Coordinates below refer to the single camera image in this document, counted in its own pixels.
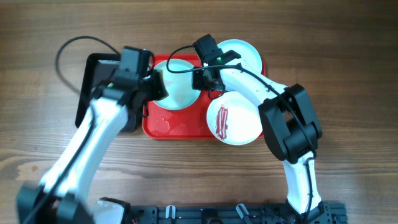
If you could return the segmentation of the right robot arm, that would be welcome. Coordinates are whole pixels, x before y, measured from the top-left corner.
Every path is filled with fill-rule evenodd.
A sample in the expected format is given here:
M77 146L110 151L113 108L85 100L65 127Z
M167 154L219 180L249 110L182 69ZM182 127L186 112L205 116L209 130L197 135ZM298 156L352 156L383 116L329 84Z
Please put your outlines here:
M254 73L240 54L220 48L195 49L210 83L231 87L257 106L265 142L271 153L283 161L288 182L287 201L301 215L309 215L321 198L315 181L315 159L322 129L307 91L272 82Z

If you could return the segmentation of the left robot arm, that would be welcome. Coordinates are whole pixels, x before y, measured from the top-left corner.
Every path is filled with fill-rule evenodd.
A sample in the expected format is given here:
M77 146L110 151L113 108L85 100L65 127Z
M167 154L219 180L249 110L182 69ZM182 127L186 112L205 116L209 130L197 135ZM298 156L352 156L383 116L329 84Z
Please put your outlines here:
M129 120L129 112L167 91L160 70L115 70L92 89L77 132L37 188L23 185L17 195L21 223L127 223L130 204L101 199L86 206L91 181L108 147Z

